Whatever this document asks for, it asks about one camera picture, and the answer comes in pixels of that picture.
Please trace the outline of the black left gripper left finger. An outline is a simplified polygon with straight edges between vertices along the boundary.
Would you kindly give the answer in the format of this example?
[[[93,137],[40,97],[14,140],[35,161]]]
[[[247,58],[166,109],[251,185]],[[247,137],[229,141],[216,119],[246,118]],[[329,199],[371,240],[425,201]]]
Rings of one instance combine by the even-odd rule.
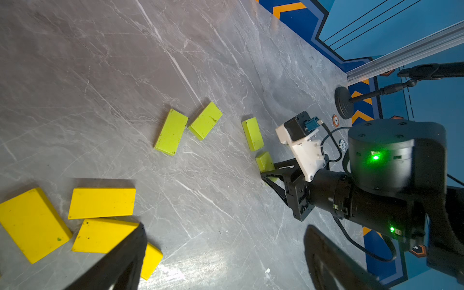
[[[147,236],[143,224],[87,272],[68,285],[68,290],[136,290],[140,283]]]

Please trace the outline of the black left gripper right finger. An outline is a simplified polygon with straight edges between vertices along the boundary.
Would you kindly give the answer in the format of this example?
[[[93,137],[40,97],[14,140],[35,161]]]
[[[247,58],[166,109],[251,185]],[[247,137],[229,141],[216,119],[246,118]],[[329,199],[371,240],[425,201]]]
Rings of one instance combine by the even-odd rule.
[[[304,235],[304,255],[317,290],[386,289],[313,225]]]

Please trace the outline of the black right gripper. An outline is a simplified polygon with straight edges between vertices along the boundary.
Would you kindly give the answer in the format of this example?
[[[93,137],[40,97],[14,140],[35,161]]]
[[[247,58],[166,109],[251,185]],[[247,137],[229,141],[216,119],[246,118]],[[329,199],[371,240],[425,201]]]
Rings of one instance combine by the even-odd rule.
[[[304,221],[314,206],[310,203],[309,183],[295,158],[274,164],[275,170],[261,173],[261,179],[270,186],[292,210],[293,216]]]

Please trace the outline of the small lime green cube block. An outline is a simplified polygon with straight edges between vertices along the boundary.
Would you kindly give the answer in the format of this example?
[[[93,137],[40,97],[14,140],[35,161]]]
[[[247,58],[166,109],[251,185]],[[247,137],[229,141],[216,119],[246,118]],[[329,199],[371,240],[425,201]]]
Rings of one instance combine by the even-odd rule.
[[[255,160],[260,173],[270,172],[276,169],[269,152],[260,153]]]

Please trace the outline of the lime green long block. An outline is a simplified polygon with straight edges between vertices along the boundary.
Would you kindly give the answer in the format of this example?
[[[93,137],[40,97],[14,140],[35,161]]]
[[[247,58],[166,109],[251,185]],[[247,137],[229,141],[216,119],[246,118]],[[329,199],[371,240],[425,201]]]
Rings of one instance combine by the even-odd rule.
[[[157,138],[154,149],[175,156],[189,118],[171,109]]]
[[[197,139],[202,141],[208,136],[222,116],[223,113],[211,101],[188,129]]]
[[[256,152],[264,147],[263,137],[256,117],[244,120],[242,127],[251,152]]]

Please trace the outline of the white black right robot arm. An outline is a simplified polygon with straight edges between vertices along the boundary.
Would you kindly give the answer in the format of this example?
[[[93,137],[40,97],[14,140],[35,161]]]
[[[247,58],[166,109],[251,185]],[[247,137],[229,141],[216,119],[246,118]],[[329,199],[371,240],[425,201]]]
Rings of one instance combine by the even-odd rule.
[[[447,186],[447,134],[435,122],[351,127],[342,172],[321,157],[277,163],[262,179],[303,221],[319,208],[397,240],[427,242],[427,265],[464,281],[464,191]]]

